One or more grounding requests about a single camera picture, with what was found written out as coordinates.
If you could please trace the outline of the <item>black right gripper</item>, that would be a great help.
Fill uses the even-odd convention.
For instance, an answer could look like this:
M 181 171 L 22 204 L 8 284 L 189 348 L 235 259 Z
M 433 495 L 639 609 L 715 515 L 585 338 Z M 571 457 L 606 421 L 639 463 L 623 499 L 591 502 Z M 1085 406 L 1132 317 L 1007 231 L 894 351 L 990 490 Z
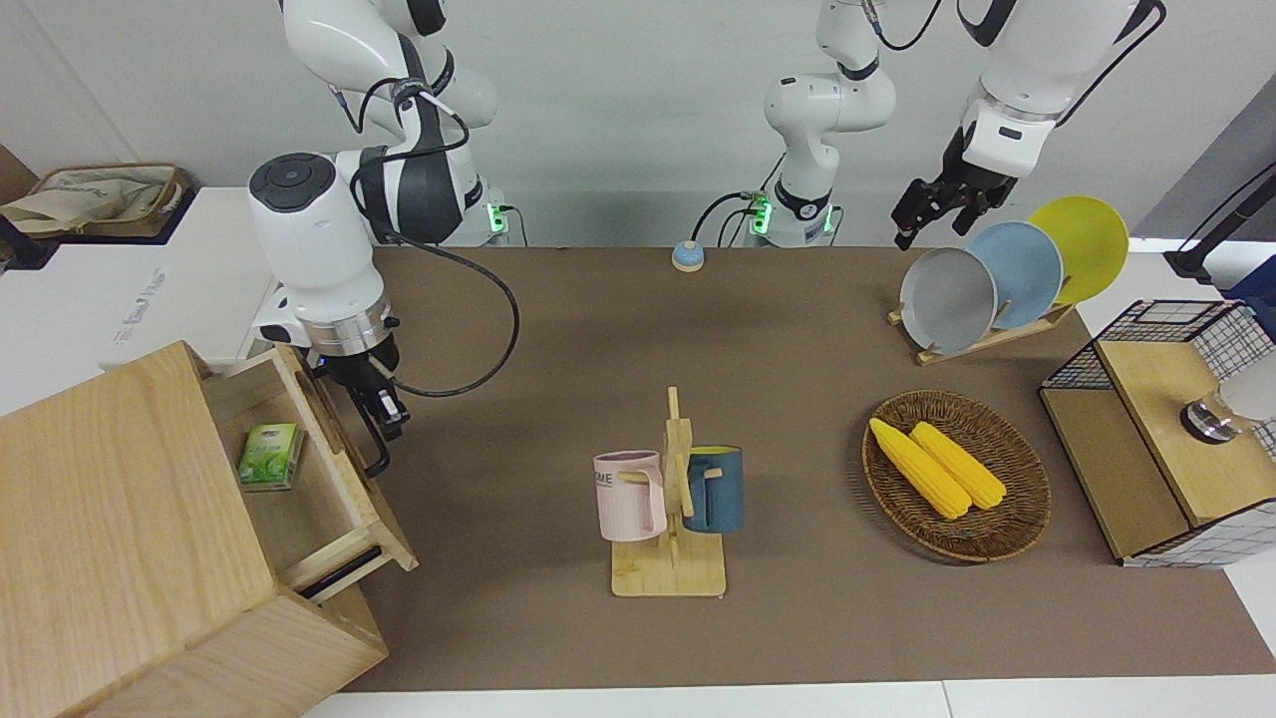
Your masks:
M 388 335 L 367 353 L 352 356 L 322 355 L 323 367 L 337 385 L 348 388 L 351 403 L 357 409 L 376 446 L 396 441 L 403 434 L 404 423 L 410 422 L 410 409 L 399 399 L 396 383 L 387 376 L 399 363 L 399 349 L 396 335 Z M 361 394 L 375 395 L 374 409 Z

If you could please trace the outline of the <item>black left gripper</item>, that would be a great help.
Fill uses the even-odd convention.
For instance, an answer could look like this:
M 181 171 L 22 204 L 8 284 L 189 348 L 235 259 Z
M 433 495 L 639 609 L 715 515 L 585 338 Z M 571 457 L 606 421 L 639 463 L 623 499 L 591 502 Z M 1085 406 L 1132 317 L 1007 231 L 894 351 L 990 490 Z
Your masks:
M 965 159 L 971 135 L 971 129 L 956 129 L 943 152 L 939 176 L 930 182 L 909 182 L 892 210 L 898 249 L 910 249 L 917 232 L 942 216 L 943 208 L 960 208 L 952 228 L 965 236 L 979 218 L 1005 201 L 1017 179 Z

